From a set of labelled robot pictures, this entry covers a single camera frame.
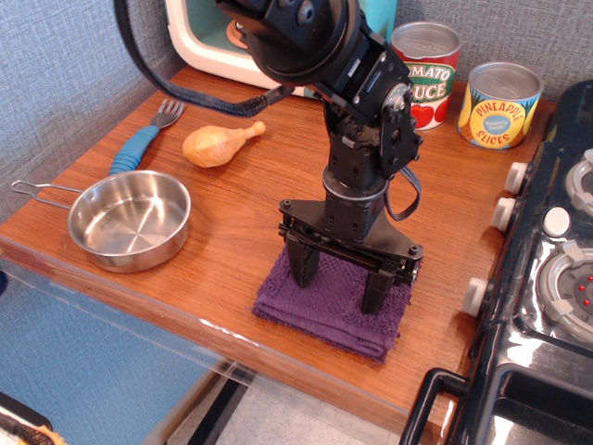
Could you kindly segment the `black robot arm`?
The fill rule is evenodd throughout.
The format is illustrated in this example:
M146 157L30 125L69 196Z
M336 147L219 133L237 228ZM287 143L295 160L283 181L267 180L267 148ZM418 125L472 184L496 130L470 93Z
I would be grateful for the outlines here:
M414 281L423 255L396 229L388 201L397 175L413 178L422 142L407 66L355 1L221 1L219 8L241 26L266 76L307 87L324 104L325 198L279 206L296 283L312 281L322 254L335 256L367 270L361 309L378 312L393 286Z

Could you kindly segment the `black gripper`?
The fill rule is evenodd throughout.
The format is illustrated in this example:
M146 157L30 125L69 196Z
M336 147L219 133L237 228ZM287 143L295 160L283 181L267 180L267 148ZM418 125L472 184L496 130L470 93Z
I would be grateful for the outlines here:
M299 287L314 278L320 252L370 270L361 310L379 312L392 285L411 285L416 279L423 249L400 233L392 221L402 221L417 210L422 195L420 183L412 179L416 198L400 213L389 200L389 183L374 190L348 189L343 195L326 190L324 201L284 199L279 203L284 237L292 275Z

